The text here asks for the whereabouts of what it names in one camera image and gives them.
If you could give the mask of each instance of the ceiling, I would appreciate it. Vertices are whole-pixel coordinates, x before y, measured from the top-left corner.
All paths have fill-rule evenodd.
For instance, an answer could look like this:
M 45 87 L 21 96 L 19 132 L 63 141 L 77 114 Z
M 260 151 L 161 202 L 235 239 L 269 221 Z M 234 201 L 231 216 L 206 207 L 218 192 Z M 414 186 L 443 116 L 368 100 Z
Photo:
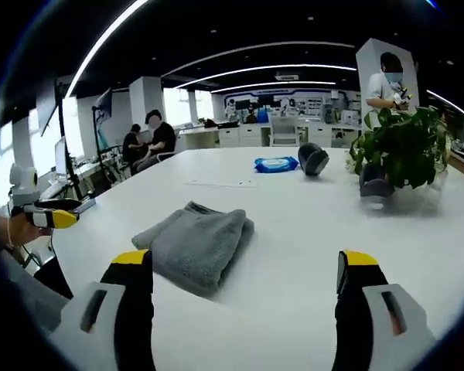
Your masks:
M 58 77 L 74 74 L 101 33 L 132 2 L 66 0 L 50 6 L 49 16 L 30 27 L 31 35 L 22 43 L 24 53 L 12 68 L 5 89 L 8 107 L 34 105 L 35 85 L 48 73 Z M 435 2 L 440 10 L 425 0 L 369 0 L 363 5 L 342 0 L 290 0 L 280 5 L 267 0 L 149 0 L 102 46 L 74 93 L 78 97 L 100 94 L 108 87 L 128 87 L 140 76 L 161 76 L 175 69 L 163 77 L 164 87 L 255 66 L 308 63 L 356 67 L 356 51 L 374 37 L 413 53 L 419 65 L 420 89 L 433 90 L 464 108 L 464 8 L 451 1 Z M 23 16 L 18 12 L 13 16 L 15 26 L 9 29 L 12 41 L 13 31 L 26 29 L 27 19 L 42 2 L 20 4 Z M 353 47 L 306 43 L 264 46 L 179 69 L 234 49 L 292 41 Z M 215 90 L 267 83 L 275 80 L 276 71 L 238 73 L 187 88 Z M 330 81 L 338 89 L 360 89 L 355 71 L 295 71 L 301 80 Z

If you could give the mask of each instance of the blue wet wipes package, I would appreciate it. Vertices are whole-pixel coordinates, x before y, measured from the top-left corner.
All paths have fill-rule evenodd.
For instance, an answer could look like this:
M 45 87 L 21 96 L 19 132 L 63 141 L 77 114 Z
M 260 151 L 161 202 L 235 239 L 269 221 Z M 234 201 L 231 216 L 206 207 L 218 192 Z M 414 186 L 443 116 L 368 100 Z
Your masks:
M 293 157 L 256 158 L 254 168 L 258 172 L 289 172 L 297 168 L 299 163 Z

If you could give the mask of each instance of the window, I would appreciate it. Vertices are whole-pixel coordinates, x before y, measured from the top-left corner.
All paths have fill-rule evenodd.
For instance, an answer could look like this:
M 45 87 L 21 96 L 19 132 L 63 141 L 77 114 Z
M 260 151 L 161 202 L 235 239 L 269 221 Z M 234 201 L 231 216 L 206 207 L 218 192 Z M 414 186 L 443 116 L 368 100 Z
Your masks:
M 198 118 L 214 118 L 211 93 L 209 91 L 196 90 L 196 109 Z
M 84 156 L 83 142 L 80 138 L 79 117 L 77 116 L 77 99 L 70 97 L 63 100 L 63 126 L 69 153 L 73 157 Z M 45 134 L 40 136 L 38 112 L 29 112 L 29 140 L 31 143 L 32 162 L 38 176 L 45 175 L 55 166 L 55 144 L 60 140 L 60 123 L 58 108 L 55 110 Z
M 0 128 L 0 207 L 9 201 L 10 168 L 14 163 L 14 150 L 12 149 L 12 122 Z
M 189 93 L 186 89 L 164 88 L 163 104 L 165 106 L 165 118 L 172 126 L 191 122 Z

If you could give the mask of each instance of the black shirt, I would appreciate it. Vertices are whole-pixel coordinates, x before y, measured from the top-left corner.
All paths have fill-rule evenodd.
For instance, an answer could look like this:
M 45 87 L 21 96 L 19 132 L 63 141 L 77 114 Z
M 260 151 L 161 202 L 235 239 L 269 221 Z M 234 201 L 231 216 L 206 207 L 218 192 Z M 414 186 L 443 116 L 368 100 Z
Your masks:
M 153 133 L 152 145 L 157 145 L 160 141 L 165 143 L 165 147 L 152 151 L 152 156 L 158 153 L 174 152 L 176 149 L 176 133 L 174 133 L 172 126 L 166 122 L 162 122 Z
M 124 138 L 124 144 L 122 146 L 122 159 L 126 162 L 133 163 L 138 159 L 137 148 L 129 148 L 129 145 L 137 145 L 138 139 L 136 134 L 129 133 Z

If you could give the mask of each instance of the monitor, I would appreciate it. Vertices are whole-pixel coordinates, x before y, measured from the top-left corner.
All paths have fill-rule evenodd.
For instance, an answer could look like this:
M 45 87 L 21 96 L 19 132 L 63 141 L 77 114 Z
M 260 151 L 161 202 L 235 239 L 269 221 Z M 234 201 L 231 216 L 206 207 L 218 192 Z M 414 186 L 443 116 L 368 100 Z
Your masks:
M 49 121 L 56 109 L 55 79 L 44 80 L 36 95 L 36 110 L 38 111 L 39 134 L 43 136 Z
M 111 117 L 111 96 L 113 90 L 110 88 L 105 91 L 96 102 L 94 102 L 94 122 L 97 127 Z
M 274 103 L 273 95 L 263 95 L 258 98 L 258 103 L 260 106 L 270 106 Z
M 57 175 L 67 177 L 67 159 L 65 147 L 65 137 L 62 137 L 55 144 L 55 167 Z
M 235 109 L 236 110 L 247 110 L 251 105 L 249 100 L 236 100 Z

